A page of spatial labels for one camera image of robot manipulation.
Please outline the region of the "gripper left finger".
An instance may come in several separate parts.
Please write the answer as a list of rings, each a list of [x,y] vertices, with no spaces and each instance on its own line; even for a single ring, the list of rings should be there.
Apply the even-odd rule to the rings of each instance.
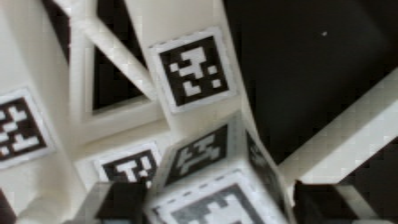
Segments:
[[[145,193],[142,183],[97,182],[64,224],[144,224]]]

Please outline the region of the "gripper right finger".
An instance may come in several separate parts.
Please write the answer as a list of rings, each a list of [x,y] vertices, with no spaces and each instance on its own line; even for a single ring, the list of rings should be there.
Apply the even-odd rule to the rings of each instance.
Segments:
[[[380,217],[351,185],[295,183],[298,224],[378,224]]]

